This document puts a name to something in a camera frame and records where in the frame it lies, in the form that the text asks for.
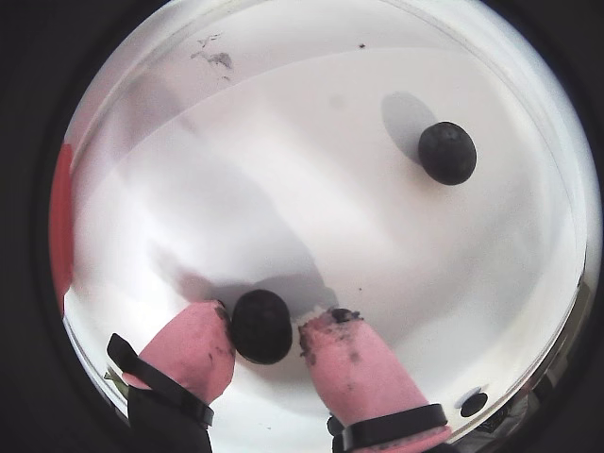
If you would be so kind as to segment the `pink padded gripper finger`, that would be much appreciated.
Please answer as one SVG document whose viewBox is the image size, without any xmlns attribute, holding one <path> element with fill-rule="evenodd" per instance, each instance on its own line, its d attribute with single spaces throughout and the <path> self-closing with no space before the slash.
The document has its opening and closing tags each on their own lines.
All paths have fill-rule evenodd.
<svg viewBox="0 0 604 453">
<path fill-rule="evenodd" d="M 152 452 L 211 452 L 210 404 L 230 384 L 235 351 L 229 317 L 217 300 L 192 302 L 136 353 L 120 335 L 109 357 L 128 387 L 127 418 Z"/>
<path fill-rule="evenodd" d="M 329 309 L 299 334 L 315 390 L 343 427 L 336 452 L 425 452 L 448 439 L 442 406 L 356 311 Z"/>
</svg>

